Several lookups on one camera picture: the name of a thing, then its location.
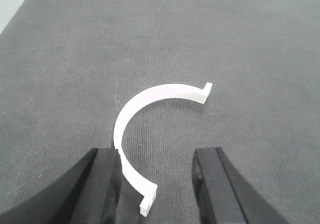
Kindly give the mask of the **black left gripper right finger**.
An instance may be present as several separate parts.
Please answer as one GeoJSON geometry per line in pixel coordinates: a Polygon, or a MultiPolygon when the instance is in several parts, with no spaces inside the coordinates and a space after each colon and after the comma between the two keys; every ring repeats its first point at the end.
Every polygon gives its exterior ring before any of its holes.
{"type": "Polygon", "coordinates": [[[286,224],[240,174],[221,147],[197,148],[192,185],[202,224],[286,224]]]}

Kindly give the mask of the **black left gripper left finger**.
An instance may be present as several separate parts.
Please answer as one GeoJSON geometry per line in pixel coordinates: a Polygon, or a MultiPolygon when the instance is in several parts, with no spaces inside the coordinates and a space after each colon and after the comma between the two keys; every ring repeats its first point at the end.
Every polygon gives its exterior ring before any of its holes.
{"type": "Polygon", "coordinates": [[[55,182],[1,214],[2,224],[114,224],[122,165],[114,148],[93,148],[55,182]]]}

